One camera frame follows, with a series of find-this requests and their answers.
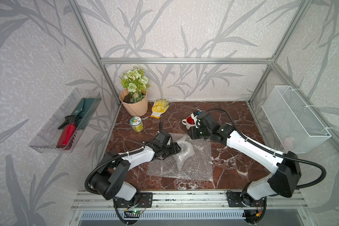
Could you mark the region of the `white mug red inside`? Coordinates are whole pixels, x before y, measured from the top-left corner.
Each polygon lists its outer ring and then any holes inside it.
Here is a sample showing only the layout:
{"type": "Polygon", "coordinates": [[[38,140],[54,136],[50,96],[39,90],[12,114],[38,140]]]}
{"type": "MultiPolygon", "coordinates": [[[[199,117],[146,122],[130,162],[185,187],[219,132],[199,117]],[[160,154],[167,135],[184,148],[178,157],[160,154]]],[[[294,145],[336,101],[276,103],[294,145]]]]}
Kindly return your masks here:
{"type": "Polygon", "coordinates": [[[192,116],[188,116],[186,119],[182,120],[182,124],[185,125],[187,130],[189,130],[191,127],[195,126],[195,121],[192,116]]]}

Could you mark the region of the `clear bubble wrap sheet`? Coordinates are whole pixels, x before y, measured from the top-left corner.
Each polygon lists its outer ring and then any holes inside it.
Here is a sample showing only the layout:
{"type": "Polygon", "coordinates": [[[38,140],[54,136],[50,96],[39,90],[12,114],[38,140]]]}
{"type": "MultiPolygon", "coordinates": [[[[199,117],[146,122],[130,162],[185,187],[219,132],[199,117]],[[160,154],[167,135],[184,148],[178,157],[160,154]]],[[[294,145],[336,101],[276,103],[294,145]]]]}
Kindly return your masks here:
{"type": "Polygon", "coordinates": [[[213,181],[211,144],[203,139],[192,140],[187,134],[171,133],[181,151],[165,160],[148,164],[147,175],[164,178],[213,181]]]}

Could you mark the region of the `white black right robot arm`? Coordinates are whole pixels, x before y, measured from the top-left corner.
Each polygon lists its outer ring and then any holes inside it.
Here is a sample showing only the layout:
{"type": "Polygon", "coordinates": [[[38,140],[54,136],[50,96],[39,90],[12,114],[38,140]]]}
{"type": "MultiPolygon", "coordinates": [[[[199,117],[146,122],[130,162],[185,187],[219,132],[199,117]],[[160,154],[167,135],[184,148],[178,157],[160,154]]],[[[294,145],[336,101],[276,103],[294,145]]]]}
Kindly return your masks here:
{"type": "Polygon", "coordinates": [[[229,118],[230,124],[219,124],[210,111],[195,111],[190,118],[195,123],[188,129],[191,139],[203,138],[221,143],[245,154],[269,171],[266,177],[247,184],[238,196],[246,206],[270,195],[291,198],[296,189],[317,185],[326,177],[327,171],[322,165],[299,159],[291,151],[283,153],[274,150],[244,135],[232,117],[229,118]],[[311,182],[299,185],[301,164],[318,168],[321,171],[320,176],[311,182]]]}

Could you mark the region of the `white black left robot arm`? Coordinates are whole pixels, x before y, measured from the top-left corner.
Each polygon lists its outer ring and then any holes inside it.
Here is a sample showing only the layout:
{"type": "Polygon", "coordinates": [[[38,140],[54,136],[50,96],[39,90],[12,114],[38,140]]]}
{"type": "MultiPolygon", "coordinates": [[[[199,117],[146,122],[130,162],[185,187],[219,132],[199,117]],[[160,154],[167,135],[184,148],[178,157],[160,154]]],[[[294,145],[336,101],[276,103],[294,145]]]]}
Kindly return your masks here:
{"type": "Polygon", "coordinates": [[[101,195],[106,200],[113,198],[137,202],[139,191],[126,182],[128,172],[153,160],[165,160],[181,152],[167,132],[158,132],[154,138],[144,142],[141,148],[125,153],[108,152],[84,182],[86,191],[101,195]]]}

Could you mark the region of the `small green labelled tin can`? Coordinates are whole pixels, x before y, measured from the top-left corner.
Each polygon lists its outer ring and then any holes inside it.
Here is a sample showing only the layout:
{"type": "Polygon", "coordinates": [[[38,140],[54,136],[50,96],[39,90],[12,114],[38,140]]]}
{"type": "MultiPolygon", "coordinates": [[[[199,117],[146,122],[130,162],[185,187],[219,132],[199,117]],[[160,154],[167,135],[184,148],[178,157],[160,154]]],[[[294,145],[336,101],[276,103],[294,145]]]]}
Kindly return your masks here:
{"type": "Polygon", "coordinates": [[[143,130],[143,122],[139,116],[134,116],[130,119],[130,125],[136,132],[141,132],[143,130]]]}

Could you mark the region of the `yellow white work glove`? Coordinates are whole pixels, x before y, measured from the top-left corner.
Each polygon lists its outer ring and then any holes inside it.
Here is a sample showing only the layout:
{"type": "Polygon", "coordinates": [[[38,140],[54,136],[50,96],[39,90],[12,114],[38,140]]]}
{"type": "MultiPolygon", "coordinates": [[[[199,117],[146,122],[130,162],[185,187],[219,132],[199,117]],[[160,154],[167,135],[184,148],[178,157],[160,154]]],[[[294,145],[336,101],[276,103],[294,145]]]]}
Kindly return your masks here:
{"type": "Polygon", "coordinates": [[[152,107],[152,118],[160,119],[160,116],[169,108],[169,101],[166,99],[158,99],[154,102],[152,107]]]}

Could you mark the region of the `beige flower pot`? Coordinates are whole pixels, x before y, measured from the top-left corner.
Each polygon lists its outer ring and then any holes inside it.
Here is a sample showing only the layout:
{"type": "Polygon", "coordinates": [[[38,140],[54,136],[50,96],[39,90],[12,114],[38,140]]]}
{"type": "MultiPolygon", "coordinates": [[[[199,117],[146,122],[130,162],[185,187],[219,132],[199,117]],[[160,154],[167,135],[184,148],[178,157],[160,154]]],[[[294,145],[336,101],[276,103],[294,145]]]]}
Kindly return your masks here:
{"type": "Polygon", "coordinates": [[[128,90],[127,89],[124,89],[121,91],[120,93],[120,100],[122,102],[122,105],[125,107],[125,109],[128,111],[128,113],[131,115],[131,116],[143,116],[147,113],[148,111],[148,98],[147,96],[145,95],[144,99],[141,100],[140,102],[137,102],[137,103],[126,103],[124,101],[125,97],[129,94],[128,90]]]}

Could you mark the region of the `green white artificial flowers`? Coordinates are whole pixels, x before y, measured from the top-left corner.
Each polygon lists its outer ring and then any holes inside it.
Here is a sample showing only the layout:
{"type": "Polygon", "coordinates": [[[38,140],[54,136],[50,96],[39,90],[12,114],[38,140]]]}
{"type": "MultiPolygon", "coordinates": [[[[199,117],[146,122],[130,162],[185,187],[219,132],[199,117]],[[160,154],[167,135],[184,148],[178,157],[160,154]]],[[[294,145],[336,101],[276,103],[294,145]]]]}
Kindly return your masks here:
{"type": "Polygon", "coordinates": [[[145,93],[150,86],[148,77],[145,76],[144,71],[138,67],[133,67],[132,70],[123,73],[121,85],[129,92],[123,99],[123,101],[128,104],[142,101],[146,97],[145,93]]]}

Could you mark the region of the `red black spray bottle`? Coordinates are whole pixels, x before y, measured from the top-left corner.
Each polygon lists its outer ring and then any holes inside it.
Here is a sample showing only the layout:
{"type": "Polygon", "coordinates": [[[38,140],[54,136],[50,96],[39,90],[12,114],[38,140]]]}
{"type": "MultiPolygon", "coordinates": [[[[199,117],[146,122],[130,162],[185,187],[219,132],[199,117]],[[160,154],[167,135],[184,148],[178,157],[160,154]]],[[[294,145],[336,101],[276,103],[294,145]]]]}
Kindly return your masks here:
{"type": "Polygon", "coordinates": [[[58,127],[59,130],[63,130],[62,134],[57,142],[56,148],[69,150],[73,145],[73,138],[76,132],[76,116],[66,116],[64,122],[58,127]]]}

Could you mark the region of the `aluminium mounting rail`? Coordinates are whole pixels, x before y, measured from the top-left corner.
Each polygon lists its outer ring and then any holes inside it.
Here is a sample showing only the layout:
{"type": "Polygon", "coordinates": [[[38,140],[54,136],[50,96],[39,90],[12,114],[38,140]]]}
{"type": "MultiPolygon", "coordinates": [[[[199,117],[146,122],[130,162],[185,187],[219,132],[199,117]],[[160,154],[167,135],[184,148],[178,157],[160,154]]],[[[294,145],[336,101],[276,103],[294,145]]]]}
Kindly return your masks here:
{"type": "MultiPolygon", "coordinates": [[[[138,207],[148,210],[227,210],[226,190],[152,190],[151,198],[140,201],[138,207]]],[[[113,210],[113,201],[100,195],[78,192],[71,211],[113,210]]],[[[291,198],[281,196],[268,197],[266,209],[308,209],[308,205],[299,190],[291,198]]]]}

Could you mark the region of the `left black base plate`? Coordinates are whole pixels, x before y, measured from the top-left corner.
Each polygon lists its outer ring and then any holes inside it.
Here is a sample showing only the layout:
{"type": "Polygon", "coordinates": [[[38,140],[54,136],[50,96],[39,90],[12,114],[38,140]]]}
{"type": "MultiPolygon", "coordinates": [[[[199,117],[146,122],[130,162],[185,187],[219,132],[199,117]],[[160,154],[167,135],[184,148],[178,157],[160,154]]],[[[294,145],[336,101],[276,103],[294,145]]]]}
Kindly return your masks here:
{"type": "Polygon", "coordinates": [[[136,193],[135,196],[129,201],[126,201],[123,198],[115,198],[114,202],[117,208],[131,208],[131,207],[150,208],[152,207],[153,193],[139,192],[136,193]]]}

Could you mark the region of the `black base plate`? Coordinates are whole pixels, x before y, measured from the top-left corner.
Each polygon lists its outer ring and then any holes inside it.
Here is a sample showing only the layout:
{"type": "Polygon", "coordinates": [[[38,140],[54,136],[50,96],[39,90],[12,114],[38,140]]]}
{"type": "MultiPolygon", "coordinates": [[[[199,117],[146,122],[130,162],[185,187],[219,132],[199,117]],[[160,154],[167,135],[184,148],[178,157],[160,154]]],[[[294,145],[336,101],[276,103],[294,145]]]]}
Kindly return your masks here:
{"type": "Polygon", "coordinates": [[[229,207],[249,207],[249,208],[264,208],[266,207],[266,198],[255,200],[249,195],[242,192],[226,191],[226,198],[229,207]]]}
{"type": "Polygon", "coordinates": [[[150,208],[152,207],[153,193],[139,192],[136,193],[135,196],[129,201],[126,201],[123,198],[115,198],[114,202],[117,208],[131,208],[131,207],[150,208]]]}

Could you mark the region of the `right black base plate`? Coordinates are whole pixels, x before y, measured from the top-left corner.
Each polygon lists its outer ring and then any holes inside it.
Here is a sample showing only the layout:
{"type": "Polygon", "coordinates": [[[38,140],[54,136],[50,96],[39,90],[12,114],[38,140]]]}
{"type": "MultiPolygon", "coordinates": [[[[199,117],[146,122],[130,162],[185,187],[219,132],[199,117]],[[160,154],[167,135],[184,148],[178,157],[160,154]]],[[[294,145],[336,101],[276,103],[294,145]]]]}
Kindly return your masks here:
{"type": "Polygon", "coordinates": [[[242,192],[226,191],[226,198],[229,207],[249,207],[249,208],[264,208],[266,207],[266,198],[255,200],[249,195],[242,192]]]}

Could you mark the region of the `clear plastic wall tray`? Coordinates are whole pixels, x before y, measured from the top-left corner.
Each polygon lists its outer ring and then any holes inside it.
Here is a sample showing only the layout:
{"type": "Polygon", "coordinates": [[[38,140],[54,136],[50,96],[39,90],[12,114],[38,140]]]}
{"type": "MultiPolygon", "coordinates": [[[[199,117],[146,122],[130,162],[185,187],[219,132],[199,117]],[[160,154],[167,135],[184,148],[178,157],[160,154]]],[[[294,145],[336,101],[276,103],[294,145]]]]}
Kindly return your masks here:
{"type": "Polygon", "coordinates": [[[29,143],[39,153],[71,153],[102,100],[98,91],[75,88],[29,143]]]}

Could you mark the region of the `aluminium frame crossbar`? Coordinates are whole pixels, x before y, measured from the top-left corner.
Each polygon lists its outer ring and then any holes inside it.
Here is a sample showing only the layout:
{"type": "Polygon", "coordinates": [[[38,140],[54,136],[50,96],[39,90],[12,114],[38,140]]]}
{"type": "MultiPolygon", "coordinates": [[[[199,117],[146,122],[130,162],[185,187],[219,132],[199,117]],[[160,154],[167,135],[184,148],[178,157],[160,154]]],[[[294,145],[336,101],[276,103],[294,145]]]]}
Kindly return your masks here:
{"type": "Polygon", "coordinates": [[[103,58],[103,65],[113,64],[255,64],[270,65],[270,58],[103,58]]]}

